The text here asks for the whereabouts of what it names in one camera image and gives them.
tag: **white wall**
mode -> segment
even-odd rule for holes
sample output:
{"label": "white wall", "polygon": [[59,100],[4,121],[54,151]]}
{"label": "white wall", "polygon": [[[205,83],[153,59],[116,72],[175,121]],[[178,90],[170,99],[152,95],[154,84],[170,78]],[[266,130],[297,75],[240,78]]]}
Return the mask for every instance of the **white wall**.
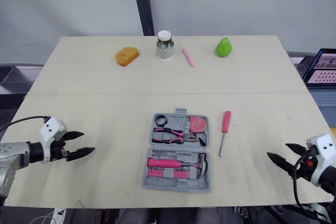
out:
{"label": "white wall", "polygon": [[336,0],[151,0],[173,35],[278,35],[287,50],[336,48]]}
{"label": "white wall", "polygon": [[135,0],[0,0],[0,65],[44,63],[60,36],[142,35]]}

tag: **open tool box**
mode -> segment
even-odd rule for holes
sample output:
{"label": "open tool box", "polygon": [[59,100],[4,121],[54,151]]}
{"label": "open tool box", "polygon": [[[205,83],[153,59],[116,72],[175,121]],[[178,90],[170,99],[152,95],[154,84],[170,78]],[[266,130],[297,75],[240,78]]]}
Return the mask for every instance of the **open tool box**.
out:
{"label": "open tool box", "polygon": [[209,121],[203,115],[157,113],[151,124],[150,143],[142,185],[149,189],[206,193],[211,188]]}

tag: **pink screwdriver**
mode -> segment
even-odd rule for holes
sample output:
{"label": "pink screwdriver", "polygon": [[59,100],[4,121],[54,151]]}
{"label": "pink screwdriver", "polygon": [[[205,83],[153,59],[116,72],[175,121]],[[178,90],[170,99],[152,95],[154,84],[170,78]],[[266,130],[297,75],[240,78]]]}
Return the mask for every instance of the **pink screwdriver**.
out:
{"label": "pink screwdriver", "polygon": [[221,148],[219,149],[219,156],[222,157],[223,151],[224,151],[224,137],[225,133],[229,132],[229,124],[230,124],[230,119],[231,119],[231,111],[226,111],[223,117],[223,122],[222,122],[222,144]]}

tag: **laptop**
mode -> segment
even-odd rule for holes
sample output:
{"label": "laptop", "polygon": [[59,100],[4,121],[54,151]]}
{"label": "laptop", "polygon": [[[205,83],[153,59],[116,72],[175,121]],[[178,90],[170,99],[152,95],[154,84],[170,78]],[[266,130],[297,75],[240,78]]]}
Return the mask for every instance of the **laptop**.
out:
{"label": "laptop", "polygon": [[336,49],[320,49],[302,78],[329,127],[336,127]]}

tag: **light wooden table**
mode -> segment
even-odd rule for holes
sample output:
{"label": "light wooden table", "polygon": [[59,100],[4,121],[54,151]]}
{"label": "light wooden table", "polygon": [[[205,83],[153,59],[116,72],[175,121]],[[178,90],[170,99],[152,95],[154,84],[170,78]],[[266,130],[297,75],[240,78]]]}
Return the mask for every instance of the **light wooden table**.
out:
{"label": "light wooden table", "polygon": [[336,138],[336,127],[330,128],[332,134],[334,135],[334,138]]}
{"label": "light wooden table", "polygon": [[[328,133],[322,114],[276,36],[231,36],[227,58],[213,54],[221,37],[174,37],[175,58],[154,55],[155,37],[64,37],[15,119],[50,114],[85,135],[67,144],[96,150],[73,162],[31,164],[19,170],[6,205],[31,207],[191,207],[277,205],[295,202],[292,179],[266,155],[294,163],[285,143]],[[114,54],[135,46],[141,56],[127,67]],[[181,53],[186,47],[192,68]],[[207,115],[211,139],[208,194],[142,188],[145,153],[156,112],[187,108]],[[223,113],[233,113],[224,156],[218,157]],[[42,123],[23,122],[3,142],[36,140]],[[298,180],[302,203],[331,200]]]}

